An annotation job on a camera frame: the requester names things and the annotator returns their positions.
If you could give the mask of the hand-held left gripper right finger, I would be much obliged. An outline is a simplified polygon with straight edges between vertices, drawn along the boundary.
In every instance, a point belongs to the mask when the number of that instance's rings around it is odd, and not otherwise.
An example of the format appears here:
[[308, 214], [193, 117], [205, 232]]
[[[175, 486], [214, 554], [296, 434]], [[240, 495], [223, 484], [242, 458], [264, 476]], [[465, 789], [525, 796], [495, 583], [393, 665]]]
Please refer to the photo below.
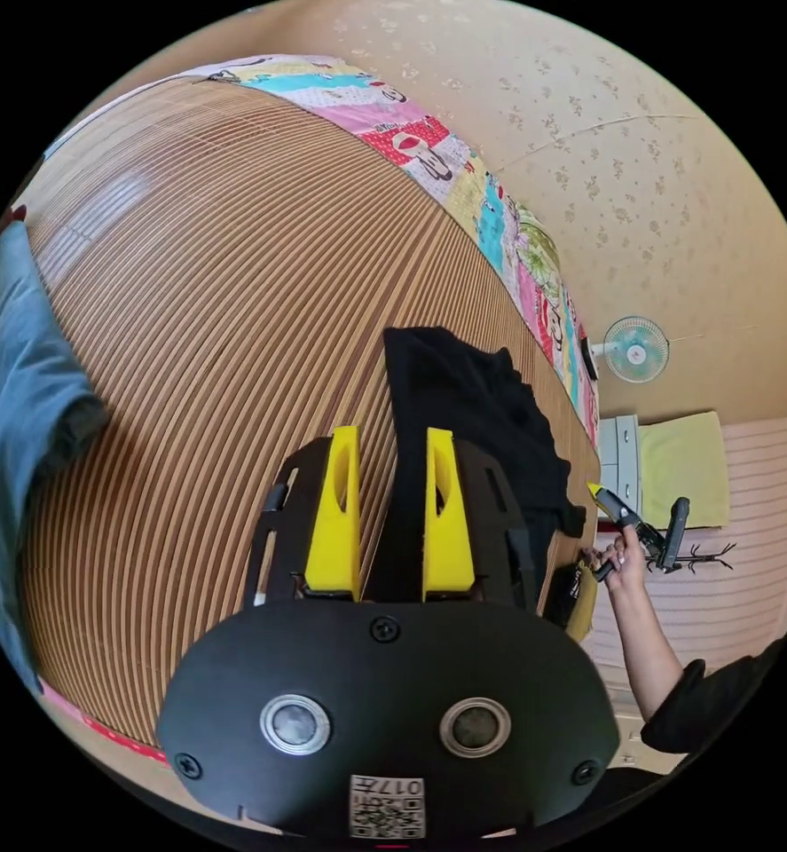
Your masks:
[[423, 594], [468, 594], [475, 567], [453, 434], [427, 429], [423, 520]]

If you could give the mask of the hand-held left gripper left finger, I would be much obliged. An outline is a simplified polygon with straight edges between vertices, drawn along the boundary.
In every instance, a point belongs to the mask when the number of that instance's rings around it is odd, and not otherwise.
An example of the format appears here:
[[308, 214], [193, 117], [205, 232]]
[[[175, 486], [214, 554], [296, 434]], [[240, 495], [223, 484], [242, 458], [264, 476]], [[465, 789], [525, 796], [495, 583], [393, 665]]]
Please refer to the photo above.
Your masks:
[[360, 592], [359, 426], [334, 429], [304, 571], [311, 594]]

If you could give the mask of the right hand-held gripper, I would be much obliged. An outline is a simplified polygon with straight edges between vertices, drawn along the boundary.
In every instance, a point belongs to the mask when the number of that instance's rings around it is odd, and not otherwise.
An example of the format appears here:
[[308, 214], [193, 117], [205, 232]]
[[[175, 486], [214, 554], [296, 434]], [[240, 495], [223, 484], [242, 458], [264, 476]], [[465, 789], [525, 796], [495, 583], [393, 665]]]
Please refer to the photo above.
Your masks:
[[646, 564], [650, 570], [658, 568], [665, 572], [665, 536], [651, 525], [644, 522], [641, 517], [623, 502], [615, 493], [608, 488], [603, 488], [600, 483], [587, 482], [589, 492], [596, 507], [624, 534], [626, 530], [633, 529], [640, 546], [646, 549]]

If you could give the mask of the person's right hand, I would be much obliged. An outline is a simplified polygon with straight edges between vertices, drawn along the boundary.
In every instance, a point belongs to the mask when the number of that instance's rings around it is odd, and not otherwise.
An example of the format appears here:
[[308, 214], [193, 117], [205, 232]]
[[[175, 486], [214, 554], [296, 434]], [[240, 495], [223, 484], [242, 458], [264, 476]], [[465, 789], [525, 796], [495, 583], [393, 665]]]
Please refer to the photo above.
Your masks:
[[603, 551], [584, 548], [582, 558], [592, 573], [601, 575], [599, 582], [605, 584], [611, 596], [639, 595], [644, 591], [647, 563], [637, 532], [631, 525], [625, 526]]

